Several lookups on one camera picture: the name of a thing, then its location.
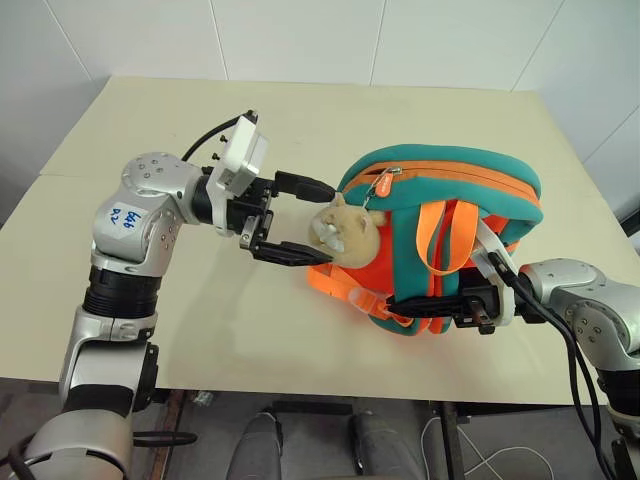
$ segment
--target handwritten label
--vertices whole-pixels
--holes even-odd
[[[107,212],[109,230],[114,238],[132,235],[143,222],[147,211],[122,202],[114,203]]]

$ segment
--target white wall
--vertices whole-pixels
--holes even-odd
[[[111,74],[535,89],[640,205],[638,0],[2,0],[0,221]]]

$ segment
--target floor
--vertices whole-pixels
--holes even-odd
[[[354,412],[374,411],[385,417],[389,425],[404,438],[407,446],[420,458],[420,433],[424,419],[430,414],[424,403],[407,400],[368,398],[306,397],[278,394],[222,392],[213,396],[208,406],[185,404],[180,430],[199,435],[195,445],[174,449],[166,480],[189,478],[223,479],[233,449],[247,422],[274,401],[323,401],[350,404]],[[56,386],[0,379],[0,452],[6,452],[16,440],[35,431],[59,410]],[[135,415],[137,430],[158,429],[166,407],[153,404]],[[603,409],[604,445],[615,437]],[[353,462],[347,437],[348,415],[280,413],[284,433],[282,456],[284,480],[301,480],[327,475],[353,475]],[[485,455],[507,446],[524,445],[543,454],[553,467],[555,479],[600,480],[602,475],[580,430],[575,413],[568,408],[474,417],[462,428]],[[439,440],[440,429],[434,422],[425,436]],[[463,440],[463,456],[467,469],[479,459]],[[427,461],[433,466],[444,457],[431,450]],[[153,462],[153,451],[135,449],[132,479],[147,478]],[[551,478],[546,465],[534,454],[512,451],[492,461],[504,480],[546,480]],[[0,468],[0,478],[8,470]],[[469,480],[495,479],[483,466],[467,476]],[[444,480],[434,475],[431,480]]]

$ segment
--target table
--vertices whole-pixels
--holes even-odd
[[[0,231],[0,376],[57,379],[88,283],[93,215],[125,163],[181,155],[248,108],[271,142],[263,176],[335,185],[362,154],[406,142],[518,157],[542,179],[545,220],[516,263],[579,258],[640,285],[640,259],[534,93],[113,78]],[[272,207],[270,239],[304,241],[318,206],[282,196]],[[158,312],[159,387],[571,403],[563,342],[547,325],[395,336],[309,288],[304,269],[253,261],[208,226],[182,229]]]

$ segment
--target stuffed animal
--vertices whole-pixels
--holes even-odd
[[[309,226],[309,241],[333,257],[333,264],[362,268],[370,264],[380,250],[378,227],[385,224],[384,212],[347,205],[341,193],[331,205],[316,214]]]

